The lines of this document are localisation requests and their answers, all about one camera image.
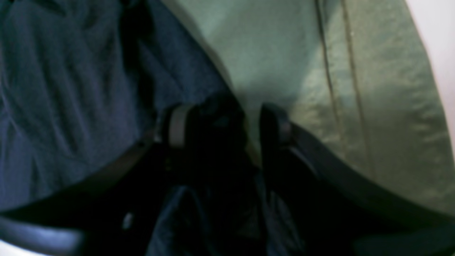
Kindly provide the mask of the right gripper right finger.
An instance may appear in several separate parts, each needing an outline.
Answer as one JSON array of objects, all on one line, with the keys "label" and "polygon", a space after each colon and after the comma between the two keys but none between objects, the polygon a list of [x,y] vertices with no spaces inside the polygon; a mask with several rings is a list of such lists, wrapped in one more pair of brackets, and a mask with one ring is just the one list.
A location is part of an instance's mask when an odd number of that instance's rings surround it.
[{"label": "right gripper right finger", "polygon": [[266,203],[283,202],[305,255],[454,255],[454,217],[358,174],[277,105],[262,105],[259,126]]}]

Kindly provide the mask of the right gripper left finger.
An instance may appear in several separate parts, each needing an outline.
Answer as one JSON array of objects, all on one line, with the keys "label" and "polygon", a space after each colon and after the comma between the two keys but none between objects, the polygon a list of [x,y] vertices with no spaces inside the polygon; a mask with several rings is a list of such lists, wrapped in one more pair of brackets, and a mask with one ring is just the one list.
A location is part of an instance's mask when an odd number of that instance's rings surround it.
[{"label": "right gripper left finger", "polygon": [[63,190],[1,212],[1,243],[46,256],[143,255],[177,185],[209,182],[226,155],[222,132],[239,129],[237,100],[174,104],[157,125],[101,170]]}]

